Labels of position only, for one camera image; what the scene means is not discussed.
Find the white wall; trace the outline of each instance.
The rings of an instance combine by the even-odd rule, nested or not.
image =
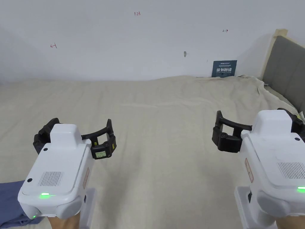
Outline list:
[[[214,60],[258,76],[275,29],[305,44],[304,9],[304,0],[2,0],[0,81],[210,76]]]

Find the speaker grille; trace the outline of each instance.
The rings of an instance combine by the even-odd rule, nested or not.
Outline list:
[[[59,186],[62,176],[63,173],[59,171],[44,172],[38,186]]]
[[[282,174],[287,179],[305,179],[305,167],[299,162],[279,162]]]

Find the wrinkled sheet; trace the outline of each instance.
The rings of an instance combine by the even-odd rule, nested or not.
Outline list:
[[[247,77],[2,85],[0,182],[26,178],[37,158],[34,134],[50,119],[76,124],[86,134],[110,118],[117,149],[94,163],[91,228],[239,229],[233,192],[249,178],[237,154],[218,151],[211,140],[216,111],[252,124],[260,110],[279,107],[296,113],[261,81]],[[44,219],[24,228],[51,227]]]

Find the blue sign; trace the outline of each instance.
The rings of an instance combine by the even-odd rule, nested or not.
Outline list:
[[[237,60],[214,61],[212,77],[228,77],[235,75]]]

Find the hand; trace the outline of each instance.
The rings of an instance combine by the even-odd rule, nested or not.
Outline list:
[[[68,218],[60,219],[58,217],[48,217],[52,229],[79,229],[79,220],[81,213]]]
[[[305,216],[287,216],[276,219],[278,229],[305,229]]]

